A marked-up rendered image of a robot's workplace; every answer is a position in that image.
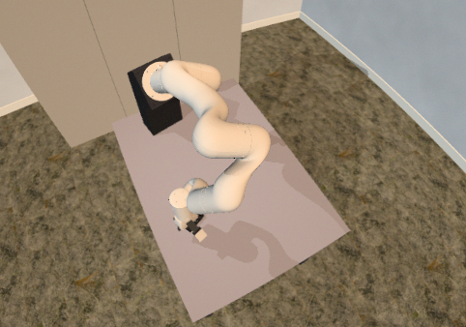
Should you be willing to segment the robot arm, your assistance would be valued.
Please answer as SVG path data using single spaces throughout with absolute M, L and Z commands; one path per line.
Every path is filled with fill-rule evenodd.
M 193 146 L 200 155 L 236 159 L 214 185 L 193 178 L 169 196 L 177 220 L 187 222 L 201 242 L 207 234 L 191 221 L 194 214 L 225 213 L 241 205 L 250 176 L 269 153 L 270 136 L 258 125 L 223 122 L 228 117 L 228 106 L 217 92 L 221 76 L 213 66 L 179 60 L 156 62 L 145 70 L 142 85 L 150 98 L 166 101 L 174 96 L 192 107 L 198 119 L 201 117 L 192 133 Z

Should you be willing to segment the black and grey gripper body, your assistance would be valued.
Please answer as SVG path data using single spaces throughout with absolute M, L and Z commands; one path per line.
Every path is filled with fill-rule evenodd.
M 194 222 L 197 218 L 198 218 L 197 214 L 194 214 L 192 221 Z M 175 224 L 178 225 L 181 230 L 184 230 L 188 227 L 187 222 L 180 222 L 177 220 L 176 217 L 175 217 Z

